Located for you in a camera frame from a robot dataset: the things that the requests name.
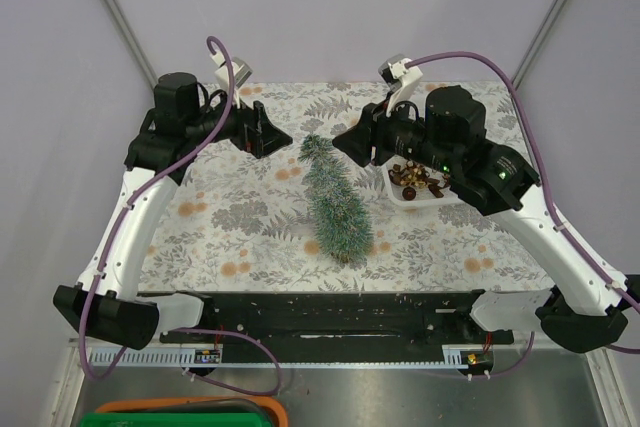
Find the small green christmas tree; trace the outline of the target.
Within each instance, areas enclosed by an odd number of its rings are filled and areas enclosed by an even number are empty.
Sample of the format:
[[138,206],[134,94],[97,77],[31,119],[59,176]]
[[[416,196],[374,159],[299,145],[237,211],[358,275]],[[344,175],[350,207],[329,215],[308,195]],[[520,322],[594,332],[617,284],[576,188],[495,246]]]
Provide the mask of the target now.
[[307,135],[299,160],[309,165],[309,212],[320,250],[341,264],[365,260],[374,243],[365,203],[348,178],[348,167],[329,138]]

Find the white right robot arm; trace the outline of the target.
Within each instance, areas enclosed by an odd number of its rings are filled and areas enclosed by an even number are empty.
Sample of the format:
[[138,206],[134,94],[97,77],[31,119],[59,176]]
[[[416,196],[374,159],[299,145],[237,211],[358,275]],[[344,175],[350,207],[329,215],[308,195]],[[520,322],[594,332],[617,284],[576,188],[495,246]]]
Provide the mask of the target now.
[[511,330],[542,332],[574,353],[614,345],[639,297],[638,278],[602,258],[589,265],[585,244],[554,224],[537,172],[515,149],[487,139],[485,120],[485,106],[467,90],[442,87],[428,94],[423,117],[411,118],[405,101],[366,105],[333,144],[361,167],[399,156],[448,176],[461,201],[508,231],[553,280],[549,290],[481,293],[454,320],[462,340]]

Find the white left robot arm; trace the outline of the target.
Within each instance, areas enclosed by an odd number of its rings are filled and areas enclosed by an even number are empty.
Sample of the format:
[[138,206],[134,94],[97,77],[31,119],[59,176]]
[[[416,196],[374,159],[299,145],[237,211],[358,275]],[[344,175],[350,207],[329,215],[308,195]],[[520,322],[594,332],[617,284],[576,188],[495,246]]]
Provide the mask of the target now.
[[181,185],[194,150],[217,141],[261,159],[291,145],[274,126],[264,105],[229,102],[215,91],[216,106],[202,104],[203,87],[190,73],[161,76],[154,106],[130,143],[118,204],[93,259],[72,286],[57,287],[53,304],[66,321],[87,337],[141,350],[152,338],[182,328],[205,342],[217,329],[214,314],[199,294],[174,293],[146,301],[138,295],[141,268],[159,220]]

